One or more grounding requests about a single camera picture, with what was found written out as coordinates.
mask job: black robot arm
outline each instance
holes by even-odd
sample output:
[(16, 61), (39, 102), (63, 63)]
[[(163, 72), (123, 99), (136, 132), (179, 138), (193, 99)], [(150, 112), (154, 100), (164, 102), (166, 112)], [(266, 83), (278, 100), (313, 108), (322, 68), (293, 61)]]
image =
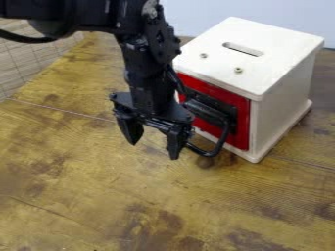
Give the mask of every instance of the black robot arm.
[[(0, 16), (30, 20), (44, 35), (24, 37), (0, 30), (0, 37), (18, 42), (51, 42), (79, 30), (114, 34), (123, 51), (130, 92), (112, 93), (110, 99), (128, 142), (135, 145), (144, 126), (151, 126), (167, 136), (167, 150), (174, 160), (185, 146), (207, 157), (219, 153), (229, 133), (223, 134), (214, 152), (205, 152), (189, 143), (194, 115), (186, 107), (207, 119), (213, 111), (193, 102), (173, 69), (173, 59), (181, 54), (181, 40), (166, 21), (159, 0), (0, 0)], [(175, 101), (177, 91), (187, 96), (189, 106), (187, 102), (181, 105)]]

